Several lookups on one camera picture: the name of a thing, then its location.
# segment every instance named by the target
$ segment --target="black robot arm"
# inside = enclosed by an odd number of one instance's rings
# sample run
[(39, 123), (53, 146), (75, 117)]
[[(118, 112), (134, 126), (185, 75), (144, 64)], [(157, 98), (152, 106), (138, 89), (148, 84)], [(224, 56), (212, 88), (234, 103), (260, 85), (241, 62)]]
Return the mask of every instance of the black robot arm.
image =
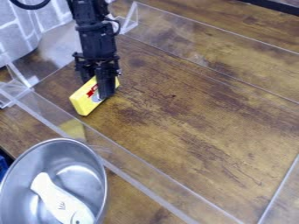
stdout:
[[(38, 10), (49, 1), (26, 5), (10, 0), (26, 10)], [(66, 0), (66, 2), (77, 24), (75, 31), (81, 44), (81, 52), (73, 53), (75, 71), (84, 83), (96, 75), (98, 98), (106, 99), (116, 92), (116, 77), (121, 74), (116, 46), (120, 23), (108, 17), (106, 0)]]

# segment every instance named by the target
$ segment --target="red label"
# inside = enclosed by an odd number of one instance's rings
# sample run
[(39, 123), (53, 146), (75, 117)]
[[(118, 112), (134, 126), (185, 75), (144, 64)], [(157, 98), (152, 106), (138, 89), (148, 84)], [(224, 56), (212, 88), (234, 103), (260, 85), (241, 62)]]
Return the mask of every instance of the red label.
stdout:
[(98, 84), (96, 84), (90, 90), (86, 92), (86, 95), (88, 95), (88, 98), (94, 94), (94, 92), (97, 91), (98, 89)]

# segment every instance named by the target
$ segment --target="metal bowl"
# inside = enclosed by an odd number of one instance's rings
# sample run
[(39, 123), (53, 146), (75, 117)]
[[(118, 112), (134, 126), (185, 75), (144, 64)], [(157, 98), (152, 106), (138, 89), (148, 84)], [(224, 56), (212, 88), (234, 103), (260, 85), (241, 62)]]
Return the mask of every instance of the metal bowl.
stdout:
[(100, 223), (108, 201), (104, 166), (93, 150), (69, 139), (34, 145), (13, 162), (0, 185), (0, 224), (59, 224), (46, 211), (30, 184), (46, 172), (55, 186), (88, 206)]

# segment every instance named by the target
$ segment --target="yellow sponge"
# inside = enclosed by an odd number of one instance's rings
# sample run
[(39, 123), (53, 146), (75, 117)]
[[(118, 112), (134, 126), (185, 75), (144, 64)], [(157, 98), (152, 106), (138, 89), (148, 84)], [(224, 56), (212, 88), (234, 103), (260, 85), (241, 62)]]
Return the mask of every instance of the yellow sponge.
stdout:
[(70, 104), (81, 116), (86, 116), (96, 106), (104, 101), (98, 99), (98, 85), (96, 76), (69, 97)]

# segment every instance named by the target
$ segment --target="bowl rim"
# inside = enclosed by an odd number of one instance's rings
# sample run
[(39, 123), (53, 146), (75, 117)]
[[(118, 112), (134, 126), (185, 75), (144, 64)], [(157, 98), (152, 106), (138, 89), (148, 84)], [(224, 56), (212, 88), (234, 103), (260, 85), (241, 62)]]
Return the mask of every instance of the bowl rim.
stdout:
[(97, 212), (97, 216), (96, 216), (96, 219), (94, 219), (94, 224), (100, 221), (100, 219), (102, 218), (102, 214), (105, 213), (105, 209), (106, 209), (106, 203), (108, 203), (108, 176), (106, 176), (106, 172), (105, 172), (105, 168), (104, 168), (104, 163), (102, 163), (102, 158), (100, 157), (100, 155), (82, 143), (79, 142), (78, 140), (74, 140), (71, 138), (63, 138), (63, 137), (57, 137), (57, 138), (51, 138), (51, 139), (47, 139), (39, 143), (37, 143), (35, 145), (33, 145), (18, 157), (17, 159), (13, 161), (10, 167), (7, 168), (6, 170), (6, 173), (3, 175), (3, 178), (2, 178), (2, 181), (0, 183), (0, 199), (1, 199), (1, 191), (3, 189), (3, 185), (5, 185), (5, 181), (6, 179), (9, 178), (9, 174), (14, 168), (14, 166), (18, 164), (18, 162), (26, 157), (26, 155), (37, 150), (42, 145), (45, 144), (50, 144), (50, 143), (58, 143), (58, 142), (67, 142), (67, 143), (71, 143), (71, 144), (77, 144), (78, 146), (81, 146), (88, 152), (89, 154), (93, 156), (93, 158), (96, 159), (97, 161), (97, 165), (100, 167), (100, 171), (102, 173), (102, 180), (104, 180), (104, 198), (102, 198), (102, 203), (101, 203), (101, 206), (100, 206), (100, 209), (98, 209), (98, 212)]

